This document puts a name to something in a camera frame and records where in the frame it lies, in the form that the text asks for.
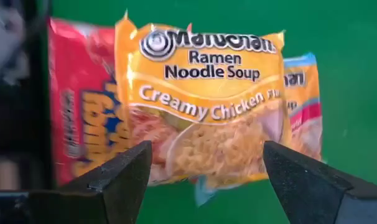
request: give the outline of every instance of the yellow noodle package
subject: yellow noodle package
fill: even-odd
[[[283,33],[191,33],[125,17],[116,79],[130,146],[152,141],[150,184],[264,172],[283,133]]]

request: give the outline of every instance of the green screen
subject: green screen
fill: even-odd
[[[313,52],[320,73],[323,157],[377,184],[377,0],[57,0],[53,15],[112,26],[129,9],[149,22],[194,32],[264,35],[286,30],[285,57]],[[197,208],[193,185],[150,187],[138,223],[288,223],[268,181],[225,190]]]

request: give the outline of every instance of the maruchan logo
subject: maruchan logo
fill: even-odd
[[[184,30],[154,30],[140,42],[141,53],[156,62],[169,59],[177,47],[217,48],[276,53],[276,46],[255,35],[241,34],[193,34]]]
[[[164,30],[155,30],[140,42],[141,53],[150,60],[167,60],[175,52],[175,43]]]

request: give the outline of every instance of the ramen noodle package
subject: ramen noodle package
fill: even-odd
[[[116,97],[114,37],[114,27],[50,20],[52,150],[59,184],[129,149]]]
[[[292,138],[285,145],[321,160],[319,72],[312,53],[284,60],[284,86]]]
[[[153,182],[264,173],[283,130],[283,33],[192,33],[125,17],[116,79],[129,146],[152,141]]]
[[[322,113],[319,92],[319,73],[312,53],[284,59],[284,121],[291,128],[284,129],[281,144],[306,156],[321,160]],[[206,203],[218,190],[231,189],[254,179],[234,179],[201,176],[196,180],[197,205]]]

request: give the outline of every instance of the dried noodles image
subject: dried noodles image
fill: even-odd
[[[263,144],[281,134],[281,110],[267,116],[247,114],[226,125],[193,124],[182,132],[169,150],[170,175],[239,177],[264,173]],[[265,125],[279,121],[274,128]]]

